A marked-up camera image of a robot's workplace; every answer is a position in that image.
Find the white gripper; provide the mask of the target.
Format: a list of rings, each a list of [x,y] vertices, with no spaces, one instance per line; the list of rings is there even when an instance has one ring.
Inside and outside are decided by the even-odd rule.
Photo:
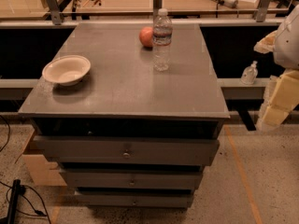
[[[273,51],[276,64],[299,69],[299,5],[273,31],[253,48],[266,54]],[[279,77],[271,76],[265,87],[263,103],[256,127],[263,132],[276,129],[299,105],[299,71],[285,70]]]

